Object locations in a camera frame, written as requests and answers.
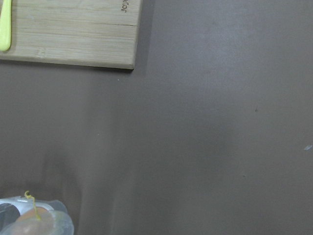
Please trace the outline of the brown egg front left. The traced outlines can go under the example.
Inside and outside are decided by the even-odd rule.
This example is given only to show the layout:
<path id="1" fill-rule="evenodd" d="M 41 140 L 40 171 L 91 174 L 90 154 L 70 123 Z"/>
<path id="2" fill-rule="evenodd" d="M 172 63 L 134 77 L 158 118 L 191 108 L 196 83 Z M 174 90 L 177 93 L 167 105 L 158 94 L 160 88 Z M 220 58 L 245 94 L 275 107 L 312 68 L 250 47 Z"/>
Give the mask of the brown egg front left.
<path id="1" fill-rule="evenodd" d="M 46 235 L 51 232 L 54 219 L 48 210 L 37 208 L 28 210 L 12 225 L 11 235 Z"/>

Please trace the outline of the yellow plastic knife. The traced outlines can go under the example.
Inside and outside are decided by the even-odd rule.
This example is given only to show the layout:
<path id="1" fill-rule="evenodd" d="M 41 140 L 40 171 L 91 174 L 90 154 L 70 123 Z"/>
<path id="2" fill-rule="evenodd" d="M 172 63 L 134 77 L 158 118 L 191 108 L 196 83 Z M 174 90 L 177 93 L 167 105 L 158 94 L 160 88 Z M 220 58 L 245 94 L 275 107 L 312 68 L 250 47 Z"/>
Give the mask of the yellow plastic knife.
<path id="1" fill-rule="evenodd" d="M 0 50 L 7 51 L 11 46 L 12 1 L 3 0 L 0 12 Z"/>

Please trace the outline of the bamboo cutting board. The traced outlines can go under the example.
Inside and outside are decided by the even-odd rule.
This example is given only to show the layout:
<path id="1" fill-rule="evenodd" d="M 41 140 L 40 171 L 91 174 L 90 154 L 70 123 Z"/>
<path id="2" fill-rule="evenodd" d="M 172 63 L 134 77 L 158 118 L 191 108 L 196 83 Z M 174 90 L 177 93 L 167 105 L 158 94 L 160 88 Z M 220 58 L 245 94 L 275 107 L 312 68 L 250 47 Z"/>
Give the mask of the bamboo cutting board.
<path id="1" fill-rule="evenodd" d="M 140 0 L 14 0 L 1 60 L 132 70 Z"/>

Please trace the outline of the clear plastic egg box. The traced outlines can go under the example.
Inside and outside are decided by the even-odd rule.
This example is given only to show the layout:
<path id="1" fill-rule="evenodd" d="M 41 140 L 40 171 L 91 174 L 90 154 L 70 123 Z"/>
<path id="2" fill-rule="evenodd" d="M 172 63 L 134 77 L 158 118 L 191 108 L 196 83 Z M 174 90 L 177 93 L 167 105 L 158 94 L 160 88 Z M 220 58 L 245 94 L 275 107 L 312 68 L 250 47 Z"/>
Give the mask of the clear plastic egg box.
<path id="1" fill-rule="evenodd" d="M 72 235 L 74 224 L 59 200 L 37 200 L 29 191 L 24 196 L 0 200 L 2 235 Z"/>

